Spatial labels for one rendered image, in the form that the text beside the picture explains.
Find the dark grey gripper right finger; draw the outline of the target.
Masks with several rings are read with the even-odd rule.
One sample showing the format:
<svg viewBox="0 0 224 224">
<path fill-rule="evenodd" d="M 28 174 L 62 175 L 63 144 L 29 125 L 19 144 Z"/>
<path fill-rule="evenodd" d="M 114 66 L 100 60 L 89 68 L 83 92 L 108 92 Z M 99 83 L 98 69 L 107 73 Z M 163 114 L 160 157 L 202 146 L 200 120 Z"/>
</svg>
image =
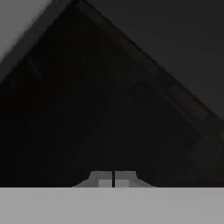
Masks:
<svg viewBox="0 0 224 224">
<path fill-rule="evenodd" d="M 116 171 L 115 172 L 116 188 L 154 188 L 143 180 L 141 180 L 135 171 Z"/>
</svg>

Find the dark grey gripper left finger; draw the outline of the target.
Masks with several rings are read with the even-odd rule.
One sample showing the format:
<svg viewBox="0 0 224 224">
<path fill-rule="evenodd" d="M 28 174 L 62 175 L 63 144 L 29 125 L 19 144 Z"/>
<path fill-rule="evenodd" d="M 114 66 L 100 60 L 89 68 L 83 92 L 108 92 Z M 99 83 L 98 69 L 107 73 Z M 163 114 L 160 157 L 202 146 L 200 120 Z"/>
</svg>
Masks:
<svg viewBox="0 0 224 224">
<path fill-rule="evenodd" d="M 91 171 L 89 178 L 74 186 L 75 188 L 112 187 L 111 171 Z"/>
</svg>

